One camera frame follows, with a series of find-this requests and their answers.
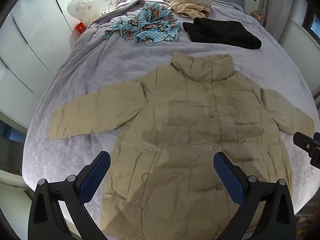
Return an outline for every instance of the blue monkey-print cloth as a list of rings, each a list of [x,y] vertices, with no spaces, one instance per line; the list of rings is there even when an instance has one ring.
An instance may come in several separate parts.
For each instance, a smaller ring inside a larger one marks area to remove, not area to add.
[[[156,3],[147,2],[135,17],[125,17],[108,27],[103,38],[120,31],[126,40],[134,42],[144,41],[153,45],[159,41],[176,42],[181,24],[166,7]]]

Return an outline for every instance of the metal screw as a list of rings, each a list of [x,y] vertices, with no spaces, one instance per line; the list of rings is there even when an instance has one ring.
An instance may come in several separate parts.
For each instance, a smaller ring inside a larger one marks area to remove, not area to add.
[[[257,178],[255,176],[249,176],[249,181],[256,182]]]
[[[45,179],[39,179],[39,181],[38,181],[38,184],[39,185],[42,185],[42,184],[44,184],[45,183]]]
[[[75,175],[70,175],[70,176],[67,178],[67,180],[70,181],[70,182],[74,181],[75,179],[76,179],[76,176],[75,176]]]
[[[286,184],[286,182],[285,182],[284,179],[280,179],[280,180],[279,180],[279,183],[280,183],[282,186],[284,186],[284,185]]]

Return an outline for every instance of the jacket sleeve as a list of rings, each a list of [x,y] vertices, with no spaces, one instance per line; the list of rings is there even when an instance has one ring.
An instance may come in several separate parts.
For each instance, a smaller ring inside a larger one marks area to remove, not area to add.
[[[115,83],[56,110],[51,120],[49,138],[70,138],[115,129],[136,116],[145,104],[140,82]]]
[[[301,132],[313,138],[315,125],[311,117],[296,108],[277,91],[265,90],[251,79],[247,80],[261,105],[272,116],[280,130],[290,134]]]

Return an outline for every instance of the snap button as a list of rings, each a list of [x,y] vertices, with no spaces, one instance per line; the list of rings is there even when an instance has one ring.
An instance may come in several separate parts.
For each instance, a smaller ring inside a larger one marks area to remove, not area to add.
[[[223,185],[218,184],[218,185],[216,186],[216,189],[217,189],[217,190],[222,190],[222,189],[223,189]]]

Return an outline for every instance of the curtain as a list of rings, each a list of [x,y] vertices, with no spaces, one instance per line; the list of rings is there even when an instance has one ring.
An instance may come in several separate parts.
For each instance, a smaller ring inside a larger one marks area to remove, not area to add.
[[[293,0],[259,0],[258,13],[266,19],[265,29],[276,41],[287,22]]]

